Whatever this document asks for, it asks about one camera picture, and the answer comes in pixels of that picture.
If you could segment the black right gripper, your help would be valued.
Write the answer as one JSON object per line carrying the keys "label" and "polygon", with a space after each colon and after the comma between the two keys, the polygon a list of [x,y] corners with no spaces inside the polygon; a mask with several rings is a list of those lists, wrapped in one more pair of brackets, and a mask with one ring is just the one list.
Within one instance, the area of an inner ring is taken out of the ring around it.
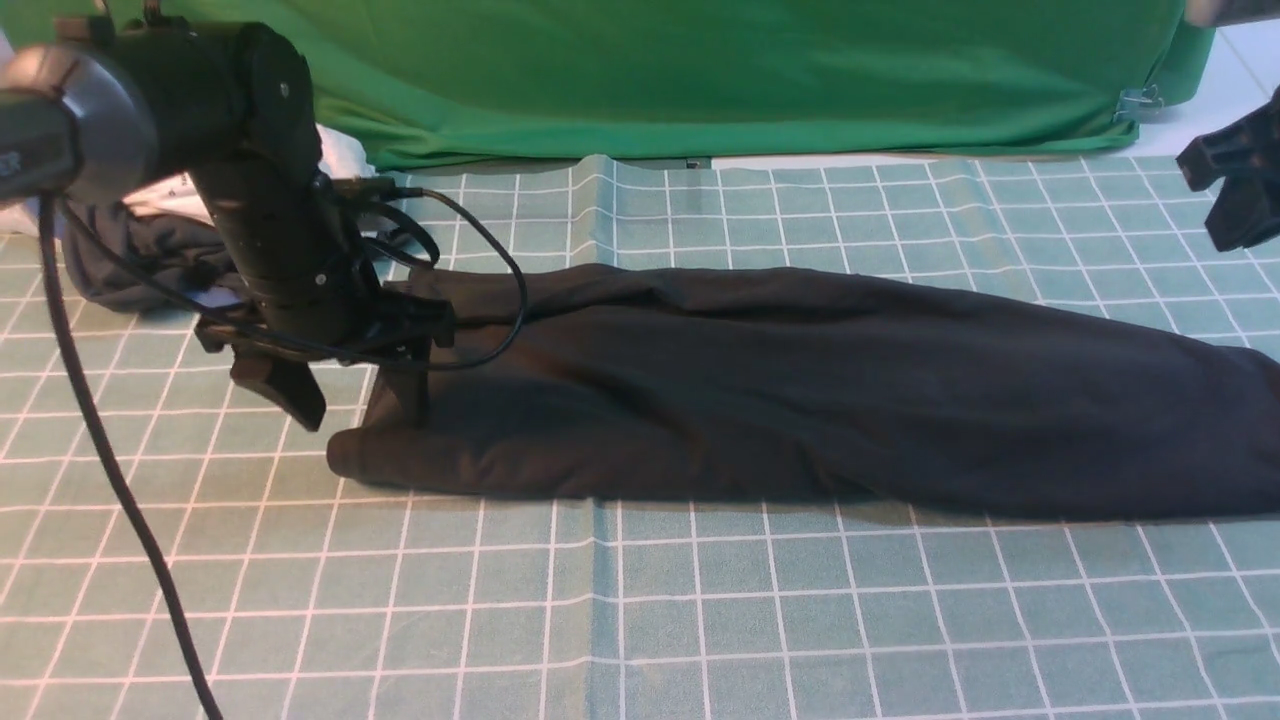
{"label": "black right gripper", "polygon": [[1279,234],[1279,92],[1229,126],[1193,138],[1176,164],[1193,192],[1222,187],[1204,219],[1219,252]]}

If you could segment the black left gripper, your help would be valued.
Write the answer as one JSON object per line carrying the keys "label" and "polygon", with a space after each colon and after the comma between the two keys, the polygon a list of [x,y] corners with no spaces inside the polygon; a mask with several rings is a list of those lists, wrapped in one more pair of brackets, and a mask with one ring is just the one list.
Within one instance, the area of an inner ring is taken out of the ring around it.
{"label": "black left gripper", "polygon": [[233,383],[317,432],[326,400],[306,363],[407,361],[399,372],[402,416],[425,427],[422,366],[433,348],[454,347],[451,304],[381,284],[317,172],[294,179],[273,165],[202,165],[189,174],[247,291],[223,319],[200,320],[196,337],[210,354],[270,354],[236,355]]}

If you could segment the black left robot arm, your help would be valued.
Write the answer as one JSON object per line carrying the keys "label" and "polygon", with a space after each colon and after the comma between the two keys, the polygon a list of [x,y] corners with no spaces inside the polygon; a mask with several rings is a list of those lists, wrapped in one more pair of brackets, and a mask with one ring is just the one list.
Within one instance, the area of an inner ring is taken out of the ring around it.
{"label": "black left robot arm", "polygon": [[207,352],[233,351],[230,378],[316,430],[326,401],[311,364],[365,363],[399,419],[422,425],[429,355],[453,345],[453,309],[378,279],[360,218],[424,232],[392,206],[393,179],[321,170],[311,73],[291,41],[156,8],[123,31],[106,15],[55,27],[3,68],[3,204],[111,202],[186,173],[247,291],[195,328]]}

